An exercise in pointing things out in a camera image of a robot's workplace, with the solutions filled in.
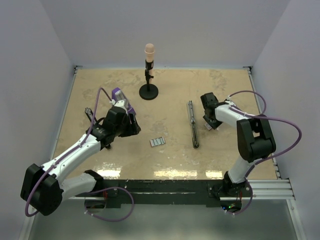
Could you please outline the staple box sleeve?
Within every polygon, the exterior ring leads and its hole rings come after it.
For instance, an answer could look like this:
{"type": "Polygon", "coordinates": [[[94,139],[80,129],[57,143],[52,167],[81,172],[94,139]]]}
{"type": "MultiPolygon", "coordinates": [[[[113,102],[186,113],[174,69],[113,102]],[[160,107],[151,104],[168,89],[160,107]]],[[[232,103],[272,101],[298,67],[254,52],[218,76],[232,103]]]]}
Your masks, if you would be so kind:
{"type": "Polygon", "coordinates": [[[208,123],[206,123],[204,126],[205,126],[208,130],[211,130],[211,129],[212,129],[212,127],[211,127],[208,123]]]}

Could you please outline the grey black stapler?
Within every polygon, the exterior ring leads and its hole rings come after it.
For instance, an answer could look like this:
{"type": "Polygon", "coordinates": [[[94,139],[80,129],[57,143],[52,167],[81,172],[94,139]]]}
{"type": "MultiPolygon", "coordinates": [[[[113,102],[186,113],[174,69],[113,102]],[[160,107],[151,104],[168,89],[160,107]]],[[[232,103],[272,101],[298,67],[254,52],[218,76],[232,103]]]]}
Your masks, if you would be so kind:
{"type": "Polygon", "coordinates": [[[194,114],[194,106],[193,102],[189,100],[187,102],[187,112],[188,112],[188,119],[189,124],[191,127],[191,135],[192,135],[192,145],[195,149],[197,149],[200,146],[198,133],[197,133],[197,125],[196,125],[196,119],[194,114]]]}

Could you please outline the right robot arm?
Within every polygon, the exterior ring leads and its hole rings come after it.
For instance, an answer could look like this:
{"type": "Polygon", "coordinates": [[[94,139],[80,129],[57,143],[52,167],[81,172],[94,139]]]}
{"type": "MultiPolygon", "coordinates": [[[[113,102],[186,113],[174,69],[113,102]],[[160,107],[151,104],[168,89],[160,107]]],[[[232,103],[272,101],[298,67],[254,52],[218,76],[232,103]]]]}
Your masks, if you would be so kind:
{"type": "Polygon", "coordinates": [[[224,174],[220,189],[233,197],[246,186],[247,176],[254,164],[275,152],[276,143],[270,123],[267,119],[249,116],[230,99],[220,102],[212,92],[203,94],[200,100],[204,109],[203,119],[212,129],[223,123],[236,129],[239,157],[224,174]]]}

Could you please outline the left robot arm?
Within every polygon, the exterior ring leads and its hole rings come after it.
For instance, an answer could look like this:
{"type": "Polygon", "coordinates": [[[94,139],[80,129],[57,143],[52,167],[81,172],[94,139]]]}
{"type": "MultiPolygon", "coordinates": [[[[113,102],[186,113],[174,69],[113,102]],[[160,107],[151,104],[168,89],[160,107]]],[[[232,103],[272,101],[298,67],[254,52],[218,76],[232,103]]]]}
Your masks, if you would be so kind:
{"type": "Polygon", "coordinates": [[[91,117],[91,126],[70,148],[41,166],[33,163],[26,169],[20,197],[27,206],[48,216],[73,196],[99,196],[104,190],[103,177],[93,170],[71,179],[67,176],[86,159],[108,148],[116,137],[134,136],[140,130],[136,114],[119,104],[112,106],[105,117],[91,117]]]}

